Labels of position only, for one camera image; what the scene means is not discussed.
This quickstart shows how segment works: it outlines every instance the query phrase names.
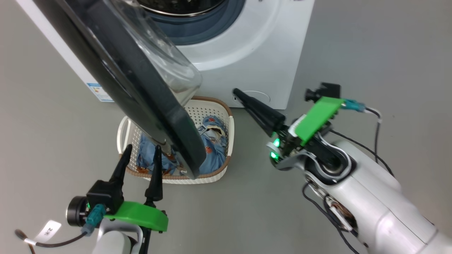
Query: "green led light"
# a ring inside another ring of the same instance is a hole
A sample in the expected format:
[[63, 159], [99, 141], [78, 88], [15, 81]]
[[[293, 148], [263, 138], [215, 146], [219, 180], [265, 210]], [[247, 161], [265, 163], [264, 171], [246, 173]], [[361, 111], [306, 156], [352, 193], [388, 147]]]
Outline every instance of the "green led light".
[[275, 139], [275, 141], [273, 141], [273, 144], [274, 144], [276, 147], [279, 147], [279, 138]]
[[275, 154], [274, 152], [270, 153], [270, 157], [272, 157], [273, 159], [277, 160], [278, 159], [278, 155]]

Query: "cable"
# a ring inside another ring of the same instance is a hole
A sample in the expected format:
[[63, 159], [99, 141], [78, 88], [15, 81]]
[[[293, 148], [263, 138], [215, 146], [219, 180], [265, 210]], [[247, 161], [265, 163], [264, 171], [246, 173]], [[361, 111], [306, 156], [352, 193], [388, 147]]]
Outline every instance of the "cable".
[[[20, 229], [16, 229], [16, 231], [14, 231], [14, 233], [18, 236], [18, 234], [20, 234], [21, 236], [24, 236], [25, 238], [28, 238], [27, 235]], [[31, 254], [36, 254], [36, 252], [34, 252], [34, 248], [33, 245], [28, 244], [28, 247], [30, 248]]]
[[306, 195], [306, 188], [309, 186], [309, 183], [305, 183], [305, 185], [303, 186], [303, 189], [301, 191], [301, 193], [303, 194], [303, 196], [305, 197], [305, 199], [307, 199], [308, 201], [310, 201], [311, 203], [313, 203], [315, 205], [315, 207], [317, 209], [319, 209], [320, 212], [323, 213], [323, 215], [326, 216], [326, 218], [333, 224], [333, 226], [336, 228], [336, 230], [339, 232], [340, 237], [342, 238], [342, 240], [344, 240], [345, 244], [348, 246], [348, 248], [354, 253], [354, 254], [359, 254], [359, 252], [357, 252], [355, 250], [355, 248], [353, 248], [353, 246], [347, 241], [347, 239], [345, 238], [345, 236], [343, 235], [342, 231], [343, 229], [341, 229], [339, 227], [339, 225], [337, 225], [337, 223], [334, 221], [334, 219], [325, 211], [322, 209], [322, 207], [320, 207], [319, 204], [317, 204], [317, 202], [315, 202], [313, 199], [309, 198]]
[[380, 156], [378, 156], [374, 151], [370, 150], [367, 146], [365, 146], [365, 145], [359, 143], [358, 141], [355, 141], [355, 140], [353, 140], [353, 139], [351, 139], [351, 138], [345, 136], [344, 134], [341, 134], [341, 133], [339, 133], [339, 132], [337, 132], [337, 131], [335, 131], [335, 130], [330, 130], [330, 132], [331, 132], [331, 133], [334, 133], [334, 134], [336, 134], [336, 135], [338, 135], [338, 136], [341, 136], [341, 137], [343, 137], [343, 138], [345, 138], [345, 139], [347, 139], [347, 140], [349, 140], [349, 141], [351, 141], [351, 142], [357, 144], [358, 146], [360, 146], [360, 147], [366, 149], [367, 151], [369, 151], [371, 154], [375, 155], [375, 156], [383, 163], [383, 165], [386, 167], [386, 170], [388, 170], [388, 172], [389, 172], [392, 176], [394, 176], [394, 173], [392, 173], [392, 170], [391, 170], [391, 168], [388, 166], [388, 164], [387, 164]]
[[[20, 229], [16, 229], [16, 230], [14, 231], [14, 233], [15, 233], [16, 236], [19, 237], [21, 240], [25, 240], [25, 239], [28, 238], [27, 235], [26, 235], [22, 230], [20, 230]], [[70, 240], [67, 240], [67, 241], [65, 241], [65, 242], [62, 242], [62, 243], [57, 243], [57, 244], [45, 244], [45, 243], [39, 243], [39, 242], [37, 242], [35, 245], [36, 245], [36, 246], [39, 246], [39, 247], [44, 247], [44, 248], [61, 247], [61, 246], [71, 244], [71, 243], [73, 243], [73, 242], [75, 242], [75, 241], [81, 239], [81, 238], [84, 237], [86, 234], [87, 234], [86, 232], [83, 232], [81, 235], [79, 235], [79, 236], [77, 236], [77, 237], [74, 237], [74, 238], [72, 238], [72, 239], [70, 239]]]
[[366, 108], [366, 110], [364, 112], [374, 114], [378, 117], [377, 128], [375, 130], [375, 140], [373, 142], [373, 146], [374, 146], [373, 151], [375, 152], [375, 162], [378, 163], [377, 147], [378, 147], [378, 133], [380, 132], [380, 125], [381, 125], [381, 114], [380, 114], [380, 111], [378, 111], [374, 108]]
[[149, 249], [149, 241], [151, 239], [151, 230], [145, 227], [141, 227], [143, 230], [143, 244], [141, 245], [141, 248], [139, 250], [139, 254], [147, 254]]

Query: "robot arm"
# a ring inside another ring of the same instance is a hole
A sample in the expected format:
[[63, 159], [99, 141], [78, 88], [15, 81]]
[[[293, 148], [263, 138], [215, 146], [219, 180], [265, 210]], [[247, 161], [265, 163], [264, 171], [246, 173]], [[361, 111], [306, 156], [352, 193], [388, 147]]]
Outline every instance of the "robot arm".
[[[124, 201], [122, 194], [124, 174], [131, 154], [132, 145], [128, 145], [109, 181], [96, 181], [86, 196], [74, 197], [70, 202], [66, 219], [69, 225], [81, 227], [80, 236], [58, 244], [45, 244], [27, 238], [21, 230], [16, 230], [16, 235], [28, 243], [34, 253], [33, 245], [45, 248], [64, 246], [84, 236], [91, 236], [98, 227], [99, 234], [93, 254], [148, 253], [151, 232], [163, 233], [168, 228], [166, 212], [157, 209], [155, 205], [155, 202], [163, 199], [162, 150], [160, 146], [155, 147], [154, 170], [145, 191], [144, 204]], [[123, 232], [136, 233], [137, 237], [129, 237]]]
[[305, 197], [340, 234], [352, 233], [371, 254], [452, 253], [452, 240], [402, 195], [399, 182], [388, 171], [347, 141], [325, 141], [323, 135], [332, 130], [329, 120], [340, 108], [365, 108], [341, 99], [339, 85], [322, 84], [316, 92], [308, 90], [306, 100], [316, 103], [291, 126], [284, 125], [282, 114], [256, 99], [238, 89], [234, 94], [269, 136], [278, 135], [267, 144], [272, 164], [279, 170], [304, 173], [303, 194], [307, 187], [314, 191], [325, 210]]
[[352, 227], [357, 239], [375, 254], [450, 253], [452, 241], [439, 233], [406, 199], [400, 184], [375, 161], [352, 144], [334, 144], [356, 161], [355, 170], [343, 181], [326, 185], [305, 171], [309, 186], [323, 200], [345, 228]]

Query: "black cable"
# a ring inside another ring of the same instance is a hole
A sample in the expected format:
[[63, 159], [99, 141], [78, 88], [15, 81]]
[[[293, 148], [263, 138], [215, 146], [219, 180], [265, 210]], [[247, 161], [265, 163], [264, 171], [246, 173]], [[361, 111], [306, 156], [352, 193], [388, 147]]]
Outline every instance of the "black cable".
[[[16, 231], [15, 231], [16, 235], [17, 235], [17, 234], [20, 234], [21, 236], [24, 236], [25, 238], [28, 238], [27, 235], [26, 235], [24, 232], [22, 232], [22, 230], [16, 229]], [[30, 248], [31, 254], [36, 254], [36, 252], [34, 252], [33, 245], [28, 244], [28, 247]]]
[[331, 219], [334, 220], [334, 223], [332, 222], [334, 225], [337, 225], [340, 228], [341, 231], [348, 232], [346, 229], [344, 229], [341, 226], [339, 226], [339, 224], [341, 222], [340, 222], [339, 218], [335, 214], [333, 214], [333, 212], [331, 211], [330, 207], [328, 206], [328, 203], [326, 202], [326, 197], [327, 196], [328, 195], [325, 195], [325, 197], [323, 198], [323, 208], [325, 209], [325, 212], [328, 214], [329, 217], [331, 217]]
[[[27, 238], [27, 235], [26, 235], [22, 230], [20, 230], [20, 229], [16, 229], [16, 230], [14, 231], [14, 233], [15, 233], [16, 236], [19, 237], [21, 240], [25, 240], [25, 239]], [[81, 239], [81, 238], [84, 237], [86, 234], [87, 234], [87, 232], [83, 232], [81, 235], [79, 235], [79, 236], [77, 236], [77, 237], [74, 237], [74, 238], [72, 238], [72, 239], [70, 239], [70, 240], [67, 240], [67, 241], [62, 242], [62, 243], [57, 243], [57, 244], [45, 244], [45, 243], [39, 243], [39, 242], [37, 242], [37, 243], [36, 243], [36, 246], [44, 247], [44, 248], [61, 247], [61, 246], [71, 244], [71, 243], [73, 243], [73, 242], [75, 242], [75, 241]]]
[[343, 137], [343, 138], [345, 138], [345, 139], [347, 139], [347, 140], [349, 140], [349, 141], [351, 141], [351, 142], [357, 144], [358, 146], [360, 146], [360, 147], [366, 149], [367, 151], [369, 151], [371, 154], [375, 155], [375, 156], [383, 163], [383, 165], [386, 167], [386, 170], [388, 170], [388, 172], [389, 172], [392, 176], [394, 176], [394, 173], [392, 173], [392, 170], [391, 170], [391, 168], [388, 166], [388, 164], [387, 164], [380, 156], [378, 156], [374, 151], [370, 150], [367, 146], [365, 146], [365, 145], [359, 143], [358, 141], [355, 141], [355, 140], [353, 140], [353, 139], [351, 139], [351, 138], [345, 136], [344, 134], [341, 134], [341, 133], [339, 133], [339, 132], [337, 132], [337, 131], [335, 131], [335, 130], [331, 130], [330, 132], [331, 132], [331, 133], [334, 133], [334, 134], [336, 134], [336, 135], [338, 135], [338, 136], [341, 136], [341, 137]]
[[303, 189], [301, 191], [301, 193], [303, 193], [303, 196], [305, 197], [305, 199], [307, 199], [308, 201], [310, 201], [311, 203], [313, 203], [315, 205], [315, 207], [317, 207], [317, 209], [319, 209], [320, 212], [323, 213], [323, 215], [325, 215], [328, 220], [333, 224], [333, 226], [337, 229], [337, 231], [339, 232], [340, 237], [342, 238], [342, 240], [344, 240], [345, 244], [348, 246], [348, 248], [353, 251], [354, 254], [359, 254], [359, 252], [357, 252], [355, 250], [355, 248], [353, 248], [353, 246], [347, 241], [347, 239], [345, 238], [345, 236], [343, 235], [342, 231], [343, 229], [340, 228], [340, 226], [334, 221], [333, 218], [331, 218], [331, 216], [322, 209], [322, 207], [320, 207], [319, 204], [317, 204], [317, 202], [315, 202], [313, 199], [309, 198], [306, 195], [306, 188], [309, 186], [309, 183], [305, 183], [305, 185], [303, 186]]
[[373, 142], [373, 146], [374, 149], [373, 151], [375, 152], [375, 162], [378, 163], [378, 157], [377, 157], [377, 147], [378, 147], [378, 133], [380, 132], [380, 125], [381, 125], [381, 115], [378, 111], [372, 109], [372, 108], [366, 108], [367, 111], [371, 112], [372, 114], [376, 115], [378, 117], [378, 122], [377, 122], [377, 128], [375, 130], [375, 140]]
[[148, 248], [149, 248], [149, 242], [151, 240], [151, 230], [145, 227], [141, 227], [141, 230], [143, 230], [143, 239], [141, 248], [139, 250], [139, 254], [147, 254]]

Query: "blue connector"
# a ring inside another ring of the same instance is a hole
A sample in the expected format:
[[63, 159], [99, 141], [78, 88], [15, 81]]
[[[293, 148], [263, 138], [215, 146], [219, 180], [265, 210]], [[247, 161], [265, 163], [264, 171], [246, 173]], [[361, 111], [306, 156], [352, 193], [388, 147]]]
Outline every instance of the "blue connector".
[[86, 236], [91, 236], [94, 229], [102, 221], [106, 213], [107, 211], [105, 210], [104, 205], [97, 204], [86, 218], [86, 223], [83, 225], [81, 232], [86, 232]]
[[364, 112], [366, 105], [356, 100], [344, 99], [344, 103], [341, 106], [342, 109], [350, 109], [358, 112]]

